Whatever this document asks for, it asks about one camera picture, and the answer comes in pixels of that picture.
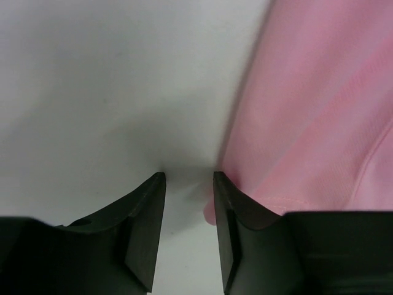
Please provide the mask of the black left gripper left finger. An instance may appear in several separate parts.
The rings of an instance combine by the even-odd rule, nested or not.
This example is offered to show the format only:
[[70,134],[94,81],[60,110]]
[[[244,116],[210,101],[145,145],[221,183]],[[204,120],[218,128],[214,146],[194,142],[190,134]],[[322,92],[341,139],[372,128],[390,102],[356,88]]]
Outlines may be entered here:
[[1,293],[150,293],[165,192],[159,172],[68,226],[1,218]]

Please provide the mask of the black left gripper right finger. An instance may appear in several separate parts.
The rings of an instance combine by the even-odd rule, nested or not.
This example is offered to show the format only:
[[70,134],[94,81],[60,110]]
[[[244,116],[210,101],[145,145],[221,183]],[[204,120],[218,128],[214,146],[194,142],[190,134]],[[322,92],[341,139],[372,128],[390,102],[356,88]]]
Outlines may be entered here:
[[392,213],[278,215],[213,177],[225,294],[391,294]]

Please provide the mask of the pink t-shirt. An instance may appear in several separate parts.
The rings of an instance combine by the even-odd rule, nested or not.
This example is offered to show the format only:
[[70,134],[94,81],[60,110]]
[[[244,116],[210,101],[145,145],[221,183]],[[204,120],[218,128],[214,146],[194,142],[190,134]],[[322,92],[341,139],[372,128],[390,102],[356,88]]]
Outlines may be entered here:
[[392,2],[274,1],[221,170],[277,214],[392,209]]

